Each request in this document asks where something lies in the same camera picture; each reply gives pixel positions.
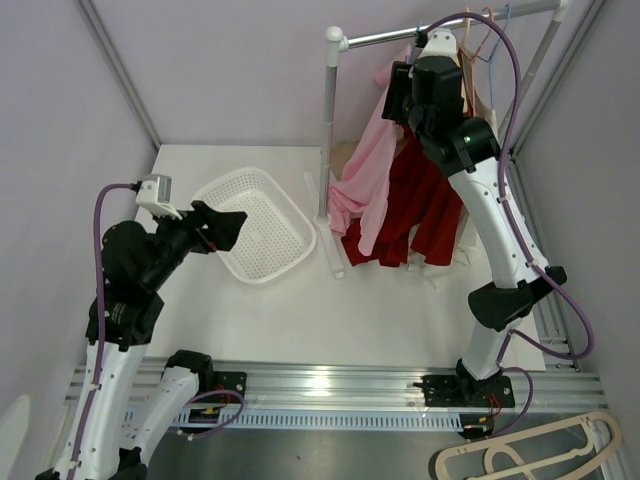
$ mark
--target red wire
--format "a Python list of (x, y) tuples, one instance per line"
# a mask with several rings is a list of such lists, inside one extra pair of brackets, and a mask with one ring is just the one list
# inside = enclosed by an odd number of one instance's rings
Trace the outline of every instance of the red wire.
[(495, 404), (498, 406), (498, 413), (494, 415), (494, 417), (497, 417), (498, 415), (500, 415), (500, 412), (502, 412), (502, 405), (500, 405), (500, 401), (498, 400), (498, 397), (496, 396), (495, 393), (492, 392), (491, 397), (489, 398), (491, 398), (495, 402)]
[[(216, 388), (214, 388), (214, 390), (224, 390), (224, 385), (219, 383), (218, 385), (216, 385)], [(231, 396), (227, 393), (227, 405), (229, 405), (230, 403), (231, 403)]]

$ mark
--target red garment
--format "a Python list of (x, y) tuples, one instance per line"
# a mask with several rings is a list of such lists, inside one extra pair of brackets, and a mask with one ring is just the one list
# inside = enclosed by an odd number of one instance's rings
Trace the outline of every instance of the red garment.
[(420, 224), (411, 249), (423, 254), (425, 263), (449, 265), (461, 209), (460, 197), (412, 135), (391, 165), (387, 214), (373, 252), (367, 257), (358, 250), (359, 219), (351, 223), (342, 244), (352, 265), (377, 259), (380, 265), (398, 267), (407, 263), (409, 231)]

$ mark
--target rack pole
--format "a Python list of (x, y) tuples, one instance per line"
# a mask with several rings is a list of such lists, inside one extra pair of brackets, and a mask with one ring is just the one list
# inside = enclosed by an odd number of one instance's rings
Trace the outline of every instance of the rack pole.
[(331, 177), (331, 143), (333, 141), (333, 114), (336, 103), (336, 79), (338, 76), (338, 62), (340, 51), (344, 49), (345, 36), (338, 27), (327, 29), (327, 47), (325, 60), (327, 64), (324, 84), (324, 120), (322, 129), (322, 147), (320, 155), (320, 203), (318, 218), (327, 222), (327, 204), (329, 200), (329, 179)]
[[(562, 4), (566, 3), (566, 0), (540, 0), (538, 2), (527, 3), (524, 5), (517, 5), (511, 7), (511, 18), (524, 17), (526, 15), (533, 15), (536, 13), (550, 12), (558, 10)], [(496, 20), (503, 20), (507, 18), (509, 12), (508, 8), (502, 8), (494, 12)], [(481, 14), (482, 16), (489, 18), (488, 13)], [(476, 20), (472, 20), (472, 25), (479, 23)], [(460, 28), (466, 25), (466, 19), (452, 20), (442, 25), (442, 28)], [(420, 31), (426, 30), (430, 25), (422, 25)], [(403, 30), (395, 30), (392, 32), (374, 33), (372, 35), (365, 35), (362, 37), (349, 38), (347, 40), (347, 49), (366, 47), (367, 45), (375, 45), (376, 43), (392, 42), (394, 40), (401, 40), (403, 38), (412, 38), (416, 34), (416, 27), (405, 28)]]
[[(540, 44), (538, 45), (536, 53), (531, 59), (529, 68), (527, 68), (527, 72), (524, 74), (524, 77), (522, 78), (522, 86), (520, 90), (520, 102), (522, 102), (522, 99), (527, 95), (527, 92), (529, 91), (529, 88), (531, 87), (533, 80), (536, 78), (536, 75), (538, 74), (538, 69), (540, 68), (540, 65), (542, 65), (542, 61), (544, 60), (544, 57), (547, 55), (547, 52), (549, 51), (549, 47), (553, 43), (553, 39), (555, 38), (556, 33), (558, 33), (558, 30), (560, 29), (560, 25), (562, 25), (562, 21), (567, 15), (567, 10), (569, 9), (570, 3), (571, 3), (571, 0), (561, 1), (560, 6), (556, 9), (555, 13), (551, 17), (549, 26), (547, 27), (547, 30), (544, 32), (544, 35), (542, 36), (542, 40), (540, 40)], [(513, 102), (511, 102), (511, 105), (509, 105), (509, 110), (507, 110), (507, 113), (505, 114), (504, 118), (502, 119), (502, 122), (500, 123), (500, 128), (498, 129), (498, 138), (500, 139), (500, 143), (502, 143), (502, 141), (504, 140), (504, 136), (507, 131), (507, 126), (509, 124), (509, 119), (511, 118), (512, 112), (513, 112)]]

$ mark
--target metal bar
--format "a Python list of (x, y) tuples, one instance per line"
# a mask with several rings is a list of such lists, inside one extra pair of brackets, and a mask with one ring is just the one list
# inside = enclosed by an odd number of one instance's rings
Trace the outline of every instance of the metal bar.
[[(542, 40), (540, 40), (538, 49), (536, 50), (536, 53), (531, 59), (529, 68), (527, 68), (527, 72), (524, 74), (524, 77), (522, 78), (522, 85), (520, 87), (521, 103), (524, 97), (526, 97), (527, 92), (529, 91), (529, 88), (531, 88), (531, 84), (533, 83), (533, 80), (536, 78), (536, 75), (538, 74), (538, 69), (540, 68), (540, 65), (542, 65), (542, 61), (544, 60), (544, 57), (549, 51), (549, 47), (553, 43), (553, 39), (555, 38), (556, 33), (558, 33), (558, 30), (560, 29), (560, 25), (562, 25), (562, 21), (551, 19), (551, 21), (549, 22), (549, 26), (547, 27), (547, 30), (544, 32), (544, 35), (542, 36)], [(502, 122), (500, 123), (500, 128), (498, 129), (498, 138), (500, 139), (500, 143), (502, 143), (502, 141), (504, 140), (504, 135), (507, 131), (507, 125), (509, 124), (509, 120), (511, 119), (512, 112), (513, 112), (513, 102), (511, 102), (511, 105), (509, 105), (509, 110), (507, 110), (507, 113), (505, 114), (504, 118), (502, 119)]]
[(591, 5), (582, 17), (578, 24), (578, 28), (569, 41), (569, 45), (565, 49), (551, 77), (547, 81), (540, 100), (536, 103), (528, 121), (523, 126), (514, 143), (513, 151), (516, 156), (520, 154), (528, 138), (531, 136), (531, 133), (542, 121), (544, 113), (549, 109), (551, 100), (566, 78), (582, 48), (587, 43), (589, 34), (592, 32), (598, 20), (602, 17), (606, 7), (608, 7), (610, 3), (610, 0), (591, 0)]
[[(578, 28), (569, 41), (569, 45), (558, 61), (558, 64), (556, 65), (551, 78), (549, 78), (549, 80), (547, 81), (542, 91), (540, 100), (536, 103), (533, 111), (531, 112), (531, 115), (529, 116), (527, 122), (523, 125), (521, 132), (518, 134), (518, 137), (514, 142), (513, 158), (515, 160), (515, 163), (511, 165), (511, 168), (509, 170), (510, 175), (514, 177), (515, 180), (512, 181), (512, 185), (517, 184), (519, 186), (519, 194), (523, 198), (523, 201), (519, 202), (519, 205), (521, 206), (521, 208), (526, 205), (526, 208), (523, 208), (523, 210), (525, 216), (527, 217), (529, 229), (530, 231), (532, 231), (532, 234), (534, 234), (535, 232), (535, 235), (537, 237), (536, 242), (545, 251), (549, 250), (543, 236), (540, 234), (540, 229), (536, 226), (536, 216), (531, 208), (531, 202), (529, 201), (527, 190), (524, 186), (525, 182), (522, 178), (520, 168), (518, 167), (519, 157), (527, 141), (529, 140), (529, 138), (531, 138), (531, 135), (533, 134), (537, 126), (542, 122), (545, 113), (551, 106), (552, 100), (555, 98), (555, 95), (563, 85), (568, 73), (571, 70), (571, 67), (582, 51), (582, 48), (587, 43), (589, 34), (594, 30), (594, 27), (597, 25), (600, 18), (602, 18), (602, 15), (609, 4), (610, 0), (591, 1), (589, 8), (585, 12), (580, 23), (578, 24)], [(564, 305), (557, 295), (550, 295), (547, 298), (549, 309), (552, 312), (556, 324), (558, 325), (558, 331), (561, 335), (567, 335), (567, 315), (564, 310)], [(568, 338), (568, 342), (571, 351), (575, 352), (570, 337)], [(581, 367), (580, 361), (577, 362), (577, 366)]]
[(153, 147), (156, 151), (160, 149), (160, 145), (162, 144), (160, 141), (160, 137), (158, 136), (158, 132), (156, 131), (153, 122), (151, 121), (151, 117), (147, 112), (142, 100), (140, 99), (140, 95), (136, 90), (133, 82), (127, 70), (120, 59), (120, 55), (116, 50), (116, 47), (109, 36), (109, 32), (107, 31), (100, 15), (98, 14), (98, 10), (93, 4), (92, 0), (76, 0), (76, 5), (82, 18), (84, 19), (87, 27), (89, 28), (89, 32), (91, 36), (96, 42), (100, 53), (104, 60), (107, 62), (107, 66), (113, 73), (113, 76), (122, 91), (127, 103), (131, 107), (134, 116), (140, 123), (143, 131), (149, 137), (150, 142), (153, 144)]
[[(542, 0), (539, 2), (527, 3), (524, 5), (518, 5), (511, 7), (511, 18), (523, 17), (526, 15), (533, 15), (536, 13), (550, 12), (556, 10), (561, 5), (561, 0)], [(502, 8), (494, 12), (496, 20), (503, 20), (507, 18), (509, 9)], [(488, 13), (482, 13), (486, 18), (489, 18)], [(442, 25), (443, 28), (460, 28), (466, 25), (465, 19), (453, 20)], [(420, 31), (426, 30), (429, 25), (422, 25)], [(403, 30), (395, 30), (392, 32), (374, 33), (371, 35), (364, 35), (362, 37), (349, 38), (347, 44), (349, 48), (365, 47), (367, 45), (375, 45), (377, 43), (392, 42), (394, 40), (401, 40), (403, 38), (411, 38), (416, 34), (416, 27), (405, 28)]]
[[(129, 405), (140, 405), (160, 381), (166, 358), (146, 358), (135, 378)], [(249, 409), (351, 412), (423, 412), (424, 397), (413, 382), (427, 373), (453, 374), (453, 369), (371, 368), (214, 362), (214, 368), (247, 373)], [(77, 403), (84, 367), (73, 376), (66, 403)], [(532, 413), (584, 413), (607, 408), (599, 377), (568, 369), (532, 372), (536, 385)], [(516, 410), (524, 405), (529, 385), (511, 377)], [(452, 413), (483, 409), (451, 409)]]
[[(520, 206), (520, 211), (525, 217), (529, 232), (534, 241), (542, 251), (548, 251), (547, 245), (544, 239), (540, 235), (540, 229), (535, 219), (533, 209), (531, 208), (531, 201), (526, 193), (520, 171), (516, 168), (517, 165), (510, 163), (507, 169), (507, 176), (509, 178), (509, 184), (511, 185), (511, 191), (515, 196), (516, 202)], [(544, 330), (546, 336), (560, 335), (567, 336), (567, 328), (564, 323), (564, 315), (560, 310), (560, 303), (557, 295), (552, 294), (544, 297), (540, 302), (536, 304), (534, 309), (534, 316), (539, 316), (544, 324)]]
[(324, 120), (322, 130), (322, 147), (320, 155), (320, 203), (318, 204), (318, 218), (327, 218), (329, 200), (329, 178), (331, 176), (331, 144), (333, 142), (333, 116), (336, 103), (336, 80), (338, 67), (327, 65), (324, 84)]

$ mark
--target beige hanger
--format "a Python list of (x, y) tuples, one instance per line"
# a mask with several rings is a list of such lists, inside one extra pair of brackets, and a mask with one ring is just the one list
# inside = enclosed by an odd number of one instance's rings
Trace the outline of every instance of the beige hanger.
[[(517, 474), (524, 475), (527, 480), (535, 480), (535, 476), (532, 473), (532, 471), (535, 469), (547, 467), (549, 465), (555, 465), (571, 458), (585, 456), (591, 453), (595, 445), (595, 438), (593, 431), (589, 427), (589, 424), (596, 420), (603, 421), (607, 424), (607, 426), (609, 427), (609, 431), (611, 432), (611, 441), (591, 460), (589, 460), (573, 472), (568, 473), (567, 475), (564, 475), (563, 477), (560, 477), (558, 479), (580, 480), (589, 472), (592, 472), (600, 465), (602, 465), (622, 444), (622, 432), (620, 430), (620, 425), (618, 425), (618, 422), (616, 422), (616, 420), (608, 413), (587, 413), (584, 415), (578, 415), (577, 417), (567, 418), (558, 422), (542, 425), (540, 427), (523, 430), (522, 432), (516, 432), (509, 435), (490, 438), (460, 447), (448, 448), (440, 452), (438, 454), (438, 457), (436, 458), (436, 478), (437, 480), (452, 480), (446, 467), (446, 462), (450, 458), (459, 455), (465, 455), (467, 453), (486, 450), (484, 455), (484, 468), (487, 474), (479, 477), (469, 477), (469, 480), (495, 480)], [(524, 460), (522, 460), (522, 457), (520, 457), (520, 455), (518, 455), (518, 453), (515, 451), (515, 449), (508, 445), (509, 443), (513, 443), (519, 440), (537, 437), (539, 435), (555, 432), (557, 430), (573, 427), (575, 425), (580, 425), (582, 427), (587, 437), (587, 443), (584, 447), (572, 449), (560, 455), (555, 455), (553, 457), (526, 464), (524, 463)], [(504, 453), (506, 455), (509, 455), (509, 457), (511, 457), (511, 459), (516, 463), (516, 466), (496, 472), (493, 468), (493, 458), (497, 453)]]

